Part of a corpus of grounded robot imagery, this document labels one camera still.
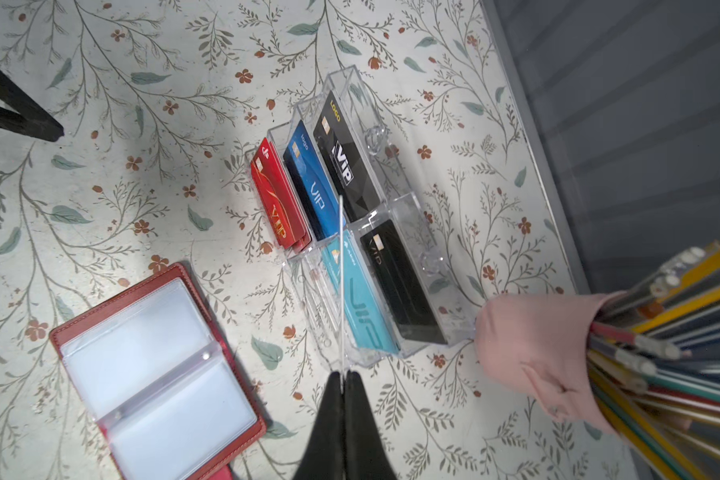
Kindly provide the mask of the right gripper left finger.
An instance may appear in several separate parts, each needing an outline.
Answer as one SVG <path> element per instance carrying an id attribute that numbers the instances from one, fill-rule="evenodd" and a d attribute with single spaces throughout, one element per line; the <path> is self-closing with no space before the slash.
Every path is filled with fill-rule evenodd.
<path id="1" fill-rule="evenodd" d="M 342 480 L 344 478 L 344 398 L 342 376 L 328 376 L 306 450 L 294 480 Z"/>

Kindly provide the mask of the clear acrylic card organizer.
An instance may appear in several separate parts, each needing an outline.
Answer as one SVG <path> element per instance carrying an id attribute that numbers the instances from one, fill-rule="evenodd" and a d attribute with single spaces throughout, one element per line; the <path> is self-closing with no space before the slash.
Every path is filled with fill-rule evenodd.
<path id="1" fill-rule="evenodd" d="M 292 282 L 320 356 L 330 367 L 340 368 L 339 299 L 328 293 L 327 274 L 323 267 L 318 266 L 320 249 L 333 237 L 338 237 L 338 233 L 322 241 L 316 239 L 284 163 L 284 152 L 297 122 L 302 120 L 338 199 L 339 194 L 334 189 L 313 137 L 316 120 L 329 91 L 334 93 L 342 112 L 348 117 L 354 141 L 382 200 L 379 207 L 358 221 L 349 222 L 344 210 L 345 230 L 349 230 L 354 238 L 358 253 L 365 262 L 366 275 L 374 287 L 390 332 L 399 346 L 398 354 L 360 348 L 355 344 L 346 321 L 346 365 L 370 367 L 387 356 L 406 358 L 427 346 L 441 345 L 406 340 L 400 336 L 393 321 L 388 302 L 360 241 L 362 235 L 387 219 L 393 220 L 399 232 L 432 311 L 445 335 L 445 345 L 454 345 L 471 338 L 474 334 L 474 318 L 465 309 L 464 298 L 457 287 L 455 276 L 430 230 L 423 205 L 406 177 L 396 148 L 391 143 L 389 129 L 381 119 L 371 90 L 362 80 L 357 69 L 348 67 L 330 73 L 318 93 L 296 105 L 289 122 L 270 129 L 265 136 L 274 145 L 285 168 L 311 236 L 311 242 L 300 253 L 283 249 L 277 240 L 276 245 L 283 251 L 284 273 Z M 259 145 L 250 149 L 245 158 L 249 165 L 252 185 L 265 213 L 250 170 L 250 161 L 258 147 Z"/>

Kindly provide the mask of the dark grey credit card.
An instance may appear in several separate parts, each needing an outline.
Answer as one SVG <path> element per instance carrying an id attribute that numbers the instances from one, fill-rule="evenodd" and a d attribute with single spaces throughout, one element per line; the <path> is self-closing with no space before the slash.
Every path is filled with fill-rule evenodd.
<path id="1" fill-rule="evenodd" d="M 393 220 L 383 221 L 362 235 L 360 241 L 400 336 L 406 340 L 445 345 L 445 335 Z"/>

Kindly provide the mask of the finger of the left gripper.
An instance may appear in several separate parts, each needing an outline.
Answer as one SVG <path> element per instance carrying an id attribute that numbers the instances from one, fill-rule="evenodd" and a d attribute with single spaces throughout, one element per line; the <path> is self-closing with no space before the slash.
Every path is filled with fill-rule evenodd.
<path id="1" fill-rule="evenodd" d="M 56 142 L 63 126 L 0 70 L 0 129 L 26 137 Z"/>

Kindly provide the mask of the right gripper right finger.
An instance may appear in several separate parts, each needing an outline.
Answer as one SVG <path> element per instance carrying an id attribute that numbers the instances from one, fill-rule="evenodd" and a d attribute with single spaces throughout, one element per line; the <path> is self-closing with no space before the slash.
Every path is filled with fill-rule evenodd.
<path id="1" fill-rule="evenodd" d="M 395 480 L 362 377 L 356 371 L 348 371 L 344 380 L 344 421 L 345 478 Z"/>

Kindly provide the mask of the red leather card holder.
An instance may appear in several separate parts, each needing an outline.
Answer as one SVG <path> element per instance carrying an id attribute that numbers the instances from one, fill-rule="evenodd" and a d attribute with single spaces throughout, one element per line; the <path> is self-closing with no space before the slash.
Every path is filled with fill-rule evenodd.
<path id="1" fill-rule="evenodd" d="M 229 479 L 267 430 L 180 263 L 54 328 L 50 341 L 124 479 Z"/>

